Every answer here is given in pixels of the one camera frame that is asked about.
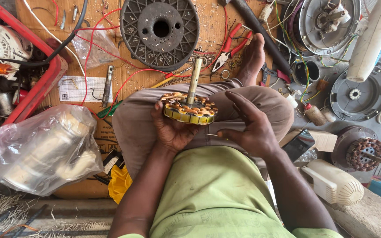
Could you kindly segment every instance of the man's left hand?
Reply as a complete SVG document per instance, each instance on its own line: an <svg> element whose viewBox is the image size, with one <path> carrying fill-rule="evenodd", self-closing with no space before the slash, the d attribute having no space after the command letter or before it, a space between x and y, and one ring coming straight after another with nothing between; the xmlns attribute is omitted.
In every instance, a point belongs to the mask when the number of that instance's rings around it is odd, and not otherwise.
<svg viewBox="0 0 381 238"><path fill-rule="evenodd" d="M170 119L162 113L162 102L157 101L151 110L154 126L157 130L157 140L166 149L177 153L182 150L202 128Z"/></svg>

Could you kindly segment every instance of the light green shirt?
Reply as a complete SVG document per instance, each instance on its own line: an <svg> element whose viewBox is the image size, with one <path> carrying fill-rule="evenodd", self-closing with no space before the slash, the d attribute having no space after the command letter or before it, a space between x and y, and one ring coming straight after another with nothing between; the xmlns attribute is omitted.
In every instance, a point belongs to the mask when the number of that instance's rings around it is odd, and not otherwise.
<svg viewBox="0 0 381 238"><path fill-rule="evenodd" d="M256 165L224 146L189 149L176 156L149 234L151 238L342 238L328 229L286 230Z"/></svg>

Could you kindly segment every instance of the qr code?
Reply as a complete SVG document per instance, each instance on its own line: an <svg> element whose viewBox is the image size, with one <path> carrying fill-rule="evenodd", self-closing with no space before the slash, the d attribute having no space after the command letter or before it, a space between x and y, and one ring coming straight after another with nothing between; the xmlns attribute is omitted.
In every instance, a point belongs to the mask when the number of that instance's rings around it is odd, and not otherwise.
<svg viewBox="0 0 381 238"><path fill-rule="evenodd" d="M69 100L69 95L68 94L61 94L61 97L63 100Z"/></svg>

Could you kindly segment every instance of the bare foot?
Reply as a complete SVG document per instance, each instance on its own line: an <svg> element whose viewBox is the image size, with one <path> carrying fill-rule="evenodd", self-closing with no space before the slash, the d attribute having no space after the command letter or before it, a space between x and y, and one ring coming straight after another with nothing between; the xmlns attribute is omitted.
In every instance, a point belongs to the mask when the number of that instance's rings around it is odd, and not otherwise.
<svg viewBox="0 0 381 238"><path fill-rule="evenodd" d="M243 54L242 67L236 75L243 86L253 86L257 82L257 75L265 62L264 37L257 33Z"/></svg>

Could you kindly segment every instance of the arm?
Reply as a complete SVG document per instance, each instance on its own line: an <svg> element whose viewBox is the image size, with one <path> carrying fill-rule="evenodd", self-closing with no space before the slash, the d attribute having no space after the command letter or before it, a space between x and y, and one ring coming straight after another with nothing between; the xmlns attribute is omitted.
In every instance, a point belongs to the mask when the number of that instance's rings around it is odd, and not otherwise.
<svg viewBox="0 0 381 238"><path fill-rule="evenodd" d="M157 130L157 141L121 199L108 238L133 233L148 237L173 159L199 129L163 116L161 102L155 104L151 116Z"/></svg>
<svg viewBox="0 0 381 238"><path fill-rule="evenodd" d="M337 231L328 211L310 185L280 148L266 114L240 94L226 92L233 107L245 121L243 132L223 129L218 136L228 138L249 154L264 159L273 183L278 210L289 231L296 228L327 228Z"/></svg>

